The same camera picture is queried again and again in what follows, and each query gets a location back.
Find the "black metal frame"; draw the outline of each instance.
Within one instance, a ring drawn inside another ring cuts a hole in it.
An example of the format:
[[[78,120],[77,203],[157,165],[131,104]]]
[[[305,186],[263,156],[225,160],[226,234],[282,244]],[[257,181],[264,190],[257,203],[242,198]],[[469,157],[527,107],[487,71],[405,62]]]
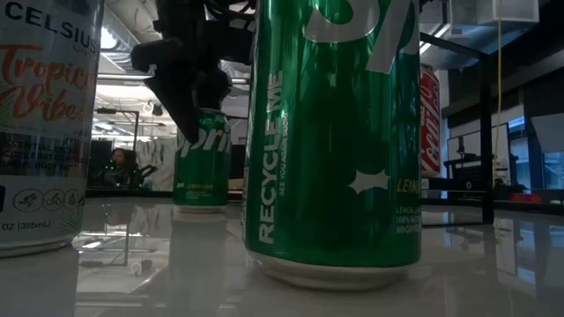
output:
[[[133,152],[136,153],[137,156],[137,134],[139,130],[139,112],[138,111],[130,111],[130,110],[117,110],[117,109],[110,109],[110,108],[98,108],[96,109],[97,114],[133,114],[135,115],[135,128],[133,131]],[[133,171],[131,171],[130,180],[133,180]],[[133,189],[133,181],[130,181],[130,189]]]
[[[463,45],[456,44],[451,41],[446,41],[437,38],[427,33],[420,34],[420,40],[436,46],[438,48],[447,49],[449,51],[476,58],[479,60],[480,78],[479,78],[479,106],[480,106],[480,156],[481,168],[484,175],[483,183],[471,184],[471,188],[478,189],[484,197],[481,200],[480,207],[482,209],[482,221],[471,223],[456,223],[456,224],[442,224],[442,225],[423,225],[424,228],[448,227],[448,226],[462,226],[462,225],[491,225],[494,223],[494,167],[492,164],[492,91],[490,86],[490,77],[488,75],[488,64],[490,55],[482,53],[478,50],[467,48]],[[463,186],[459,181],[444,180],[444,179],[429,179],[430,189],[456,189]],[[423,203],[438,204],[438,200],[422,199]]]

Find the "sprite logo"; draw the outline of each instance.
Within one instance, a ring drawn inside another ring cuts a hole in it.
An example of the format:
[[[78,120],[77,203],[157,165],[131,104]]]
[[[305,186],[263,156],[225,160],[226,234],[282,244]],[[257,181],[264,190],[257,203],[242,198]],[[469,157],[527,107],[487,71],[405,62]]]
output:
[[[199,130],[199,138],[195,144],[191,144],[182,132],[178,131],[178,152],[181,158],[186,158],[189,151],[198,149],[203,151],[218,151],[228,153],[231,149],[231,137],[228,131],[212,129],[206,132]]]
[[[356,177],[354,181],[349,185],[350,188],[354,189],[356,194],[360,194],[365,190],[372,188],[381,188],[388,190],[388,183],[390,182],[390,177],[386,174],[386,171],[381,171],[376,175],[365,174],[360,171],[356,171]]]
[[[352,18],[345,24],[330,22],[319,10],[314,8],[304,36],[317,43],[341,43],[356,41],[371,34],[381,22],[381,6],[376,0],[346,0],[352,9]],[[389,74],[400,49],[400,40],[406,25],[410,4],[415,10],[412,37],[404,46],[404,52],[409,55],[419,54],[419,1],[418,0],[390,0],[390,6],[382,21],[380,32],[376,37],[372,56],[366,70],[382,74]]]

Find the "nutrition icon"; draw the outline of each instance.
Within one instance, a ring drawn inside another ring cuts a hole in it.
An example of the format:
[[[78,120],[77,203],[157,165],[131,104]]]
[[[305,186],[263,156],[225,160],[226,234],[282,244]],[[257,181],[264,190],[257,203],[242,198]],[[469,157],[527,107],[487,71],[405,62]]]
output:
[[[52,189],[45,194],[43,208],[49,211],[60,210],[64,206],[64,193],[60,189]]]
[[[36,189],[25,189],[14,196],[13,204],[21,212],[34,212],[43,205],[43,194]]]
[[[64,207],[68,210],[75,210],[78,207],[80,196],[76,189],[69,190],[64,195]]]

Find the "person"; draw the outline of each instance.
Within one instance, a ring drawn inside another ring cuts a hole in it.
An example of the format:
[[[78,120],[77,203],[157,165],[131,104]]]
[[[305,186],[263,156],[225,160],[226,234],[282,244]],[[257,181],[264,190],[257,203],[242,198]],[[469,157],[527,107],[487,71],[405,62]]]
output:
[[[103,171],[104,187],[122,187],[130,184],[130,177],[137,169],[135,153],[122,148],[112,151],[111,164]]]

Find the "can bottom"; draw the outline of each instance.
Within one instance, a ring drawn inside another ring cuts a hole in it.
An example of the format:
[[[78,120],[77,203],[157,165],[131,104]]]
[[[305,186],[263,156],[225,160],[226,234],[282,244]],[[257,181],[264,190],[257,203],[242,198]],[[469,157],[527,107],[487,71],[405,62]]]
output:
[[[248,251],[264,273],[295,286],[326,291],[365,291],[388,286],[407,275],[411,265],[395,268],[345,268],[310,265]]]
[[[208,213],[221,213],[225,210],[226,206],[186,206],[186,205],[175,205],[174,211],[183,213],[195,213],[195,214],[208,214]]]
[[[66,247],[71,242],[72,239],[65,239],[65,240],[53,241],[53,242],[43,243],[39,245],[31,245],[31,246],[10,247],[10,248],[0,247],[0,258],[38,254],[42,252],[53,251],[62,247]]]

